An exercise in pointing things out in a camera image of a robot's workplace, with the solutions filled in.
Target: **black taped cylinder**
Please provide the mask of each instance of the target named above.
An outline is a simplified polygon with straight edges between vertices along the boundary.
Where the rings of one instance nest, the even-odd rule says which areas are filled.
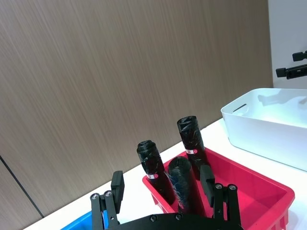
[[[169,204],[172,204],[175,195],[155,143],[151,140],[142,141],[138,144],[137,153],[150,184]]]
[[[188,159],[192,164],[194,174],[200,178],[200,167],[209,164],[205,147],[201,138],[201,131],[196,116],[187,116],[177,121],[178,130],[186,149]]]
[[[203,205],[192,173],[191,164],[185,157],[175,157],[168,165],[168,177],[178,200],[178,211],[203,215]]]

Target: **wooden wall panel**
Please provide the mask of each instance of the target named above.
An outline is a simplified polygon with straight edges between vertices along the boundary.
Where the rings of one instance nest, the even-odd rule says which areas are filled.
[[[0,0],[0,153],[44,215],[271,86],[266,0]]]
[[[40,218],[39,213],[0,161],[0,229],[23,229]]]

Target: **white table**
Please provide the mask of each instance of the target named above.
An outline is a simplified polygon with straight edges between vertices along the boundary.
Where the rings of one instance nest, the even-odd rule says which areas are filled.
[[[287,229],[307,230],[307,172],[232,146],[229,143],[223,119],[204,128],[201,134],[205,147],[292,188],[295,192],[295,200],[289,209]],[[161,153],[162,161],[168,161],[184,150],[183,144],[180,142]],[[162,213],[161,209],[154,205],[149,190],[142,183],[144,175],[141,165],[124,173],[125,192],[120,214],[118,214],[118,220],[121,223],[154,213]],[[111,182],[108,182],[91,191],[34,223],[26,230],[60,230],[89,212],[91,210],[90,195],[96,192],[104,193],[110,189],[110,184]]]

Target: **red tray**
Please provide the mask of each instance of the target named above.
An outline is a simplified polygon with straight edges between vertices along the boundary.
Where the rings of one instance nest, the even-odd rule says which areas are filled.
[[[206,149],[216,183],[236,184],[238,186],[238,200],[241,214],[241,222],[244,230],[282,230],[288,223],[288,209],[294,200],[294,191],[266,176],[248,169],[226,157]],[[185,152],[179,156],[187,157]],[[164,164],[168,169],[170,161]],[[150,190],[153,200],[164,213],[178,211],[178,204],[167,203],[161,195],[152,187],[148,178],[143,177],[143,183]],[[200,181],[196,181],[201,194],[206,215],[211,217],[213,209],[209,206],[207,197],[201,187]]]

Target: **red label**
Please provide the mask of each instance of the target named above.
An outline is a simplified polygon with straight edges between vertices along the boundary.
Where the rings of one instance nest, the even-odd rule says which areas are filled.
[[[149,179],[156,179],[156,178],[158,178],[158,174],[147,175],[147,177]]]
[[[195,153],[197,153],[197,149],[193,149],[193,150],[186,149],[186,153],[187,154],[195,154]]]

